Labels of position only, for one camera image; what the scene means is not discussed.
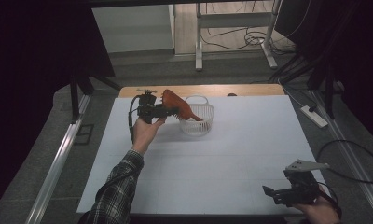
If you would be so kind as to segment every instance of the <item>plaid shirt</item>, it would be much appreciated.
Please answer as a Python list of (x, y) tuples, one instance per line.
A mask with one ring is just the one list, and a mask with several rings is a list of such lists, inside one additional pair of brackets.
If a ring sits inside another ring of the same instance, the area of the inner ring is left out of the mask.
[(107, 183), (120, 178), (96, 196), (87, 223), (129, 223), (129, 212), (136, 190), (137, 179), (144, 166), (143, 156), (134, 150), (129, 150), (123, 160), (113, 168), (107, 178)]

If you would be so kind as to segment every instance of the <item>plastic container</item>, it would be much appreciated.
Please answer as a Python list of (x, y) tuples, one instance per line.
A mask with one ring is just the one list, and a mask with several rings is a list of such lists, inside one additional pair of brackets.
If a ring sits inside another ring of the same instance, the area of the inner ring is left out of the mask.
[(203, 119), (203, 121), (195, 121), (194, 119), (184, 120), (180, 119), (181, 130), (190, 136), (203, 136), (207, 134), (213, 126), (214, 107), (209, 104), (209, 100), (202, 95), (192, 95), (186, 98), (186, 102), (191, 97), (204, 98), (206, 103), (190, 104), (192, 112)]

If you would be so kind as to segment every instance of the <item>hand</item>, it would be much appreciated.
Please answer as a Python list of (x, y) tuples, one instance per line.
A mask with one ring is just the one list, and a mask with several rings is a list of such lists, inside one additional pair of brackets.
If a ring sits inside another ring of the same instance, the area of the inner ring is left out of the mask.
[(141, 118), (138, 118), (133, 126), (134, 144), (132, 148), (144, 155), (149, 144), (154, 140), (158, 128), (164, 124), (165, 120), (166, 118), (160, 118), (153, 124), (147, 124)]
[(323, 197), (318, 197), (314, 204), (294, 204), (302, 211), (311, 224), (334, 224), (340, 222), (338, 213), (332, 204)]

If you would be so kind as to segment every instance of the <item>white table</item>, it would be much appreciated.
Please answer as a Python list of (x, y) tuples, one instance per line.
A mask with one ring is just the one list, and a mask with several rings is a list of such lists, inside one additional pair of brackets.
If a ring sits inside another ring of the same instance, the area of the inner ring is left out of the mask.
[[(283, 175), (296, 159), (314, 161), (290, 99), (285, 95), (208, 97), (214, 123), (203, 137), (182, 133), (169, 117), (145, 154), (131, 212), (173, 215), (287, 215), (263, 192), (290, 188)], [(78, 213), (94, 204), (97, 190), (131, 148), (127, 113), (118, 98), (104, 132)], [(319, 171), (314, 176), (324, 182)]]

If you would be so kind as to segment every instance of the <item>white wall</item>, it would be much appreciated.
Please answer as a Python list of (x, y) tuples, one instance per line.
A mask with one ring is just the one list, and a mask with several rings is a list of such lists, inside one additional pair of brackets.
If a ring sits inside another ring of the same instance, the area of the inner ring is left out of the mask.
[(94, 8), (108, 53), (173, 49), (173, 6)]

